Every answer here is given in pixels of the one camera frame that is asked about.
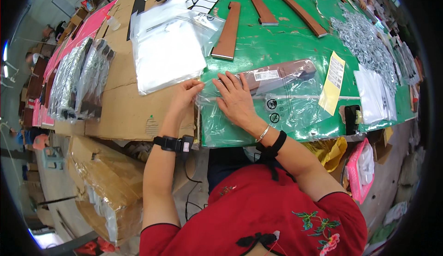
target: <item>pink basket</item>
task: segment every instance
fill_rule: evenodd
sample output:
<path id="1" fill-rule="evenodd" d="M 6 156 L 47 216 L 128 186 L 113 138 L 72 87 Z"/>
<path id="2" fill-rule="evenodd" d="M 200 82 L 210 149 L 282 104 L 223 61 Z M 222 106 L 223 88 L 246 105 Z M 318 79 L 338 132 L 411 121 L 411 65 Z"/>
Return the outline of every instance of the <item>pink basket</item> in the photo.
<path id="1" fill-rule="evenodd" d="M 372 183 L 374 182 L 374 176 L 372 176 L 372 181 L 368 185 L 363 185 L 363 193 L 360 190 L 360 180 L 358 179 L 358 170 L 357 170 L 357 160 L 360 157 L 360 154 L 363 151 L 365 145 L 369 144 L 368 138 L 365 138 L 361 143 L 359 143 L 352 152 L 349 157 L 348 164 L 346 165 L 346 170 L 348 171 L 349 176 L 349 185 L 351 186 L 352 198 L 358 201 L 360 204 L 365 201 L 366 196 L 371 189 Z"/>

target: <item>green tabletop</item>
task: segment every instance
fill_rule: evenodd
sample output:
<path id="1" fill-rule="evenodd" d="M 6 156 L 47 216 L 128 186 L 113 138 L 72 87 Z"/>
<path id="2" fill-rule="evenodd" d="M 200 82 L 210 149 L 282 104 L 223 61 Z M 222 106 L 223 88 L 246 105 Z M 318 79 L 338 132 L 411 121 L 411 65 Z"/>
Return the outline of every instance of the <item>green tabletop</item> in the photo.
<path id="1" fill-rule="evenodd" d="M 282 0 L 263 0 L 279 21 L 278 26 L 260 25 L 258 14 L 251 0 L 219 0 L 210 14 L 214 15 L 214 12 L 217 11 L 217 15 L 225 19 L 228 16 L 228 4 L 231 1 L 241 3 L 234 61 L 207 58 L 207 68 L 202 75 L 203 82 L 216 78 L 218 72 L 230 71 L 237 73 L 266 65 L 311 58 L 314 59 L 317 74 L 324 83 L 329 59 L 332 51 L 335 51 L 339 57 L 346 61 L 340 96 L 359 96 L 353 75 L 353 71 L 358 70 L 358 60 L 347 47 L 343 46 L 337 32 L 330 28 L 328 22 L 330 17 L 346 21 L 342 16 L 343 11 L 338 7 L 340 0 L 317 0 L 318 10 L 321 14 L 316 8 L 316 0 L 294 0 L 326 31 L 332 32 L 332 34 L 321 38 L 313 35 L 307 25 Z M 349 3 L 345 6 L 349 11 L 355 11 Z M 214 107 L 215 102 L 212 103 L 212 105 L 204 105 L 201 109 L 203 146 L 232 147 L 248 146 L 254 143 L 253 137 L 231 124 L 223 113 L 217 107 Z M 311 126 L 297 129 L 288 133 L 288 135 L 298 141 L 311 141 L 345 135 L 346 128 L 341 121 L 338 109 L 341 105 L 354 104 L 360 104 L 360 100 L 340 99 L 334 116 Z M 254 105 L 256 109 L 263 107 L 263 101 L 254 100 Z M 415 115 L 411 111 L 409 87 L 407 85 L 397 86 L 396 110 L 397 121 L 382 120 L 373 125 L 359 125 L 359 130 L 361 132 L 376 130 L 413 118 Z M 205 124 L 209 119 L 215 120 L 217 125 L 216 130 L 210 136 L 205 132 Z"/>

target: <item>glue bottle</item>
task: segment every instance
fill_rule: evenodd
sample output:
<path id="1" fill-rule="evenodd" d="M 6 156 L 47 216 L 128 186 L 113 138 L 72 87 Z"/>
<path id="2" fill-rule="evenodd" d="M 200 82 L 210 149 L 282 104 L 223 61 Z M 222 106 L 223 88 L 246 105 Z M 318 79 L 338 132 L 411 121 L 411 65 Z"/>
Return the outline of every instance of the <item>glue bottle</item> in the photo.
<path id="1" fill-rule="evenodd" d="M 113 16 L 106 15 L 106 19 L 107 19 L 106 22 L 108 23 L 108 26 L 112 30 L 117 30 L 120 27 L 119 21 L 116 18 L 114 18 Z"/>

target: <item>white label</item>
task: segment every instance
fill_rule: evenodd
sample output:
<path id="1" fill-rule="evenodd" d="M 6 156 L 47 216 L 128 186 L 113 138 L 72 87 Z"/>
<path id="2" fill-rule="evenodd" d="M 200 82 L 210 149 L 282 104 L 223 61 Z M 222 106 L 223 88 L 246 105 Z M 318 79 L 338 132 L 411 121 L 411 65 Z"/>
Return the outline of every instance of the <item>white label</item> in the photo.
<path id="1" fill-rule="evenodd" d="M 268 80 L 274 78 L 280 78 L 278 71 L 260 71 L 254 73 L 255 81 Z"/>
<path id="2" fill-rule="evenodd" d="M 328 80 L 332 82 L 337 88 L 340 89 L 341 81 L 343 77 L 343 65 L 335 59 L 331 58 L 331 65 L 329 67 Z"/>
<path id="3" fill-rule="evenodd" d="M 183 144 L 183 152 L 189 152 L 189 143 Z"/>

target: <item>red dress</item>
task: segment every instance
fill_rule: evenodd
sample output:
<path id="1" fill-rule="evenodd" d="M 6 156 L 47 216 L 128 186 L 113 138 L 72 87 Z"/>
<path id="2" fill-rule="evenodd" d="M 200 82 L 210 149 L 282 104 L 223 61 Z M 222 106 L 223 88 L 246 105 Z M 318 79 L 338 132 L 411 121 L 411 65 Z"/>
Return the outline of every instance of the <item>red dress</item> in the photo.
<path id="1" fill-rule="evenodd" d="M 265 165 L 235 171 L 183 228 L 168 223 L 145 228 L 140 256 L 245 255 L 258 242 L 269 250 L 276 235 L 271 252 L 277 255 L 363 253 L 366 222 L 348 194 L 330 193 L 313 202 L 284 170 L 277 172 L 279 181 Z"/>

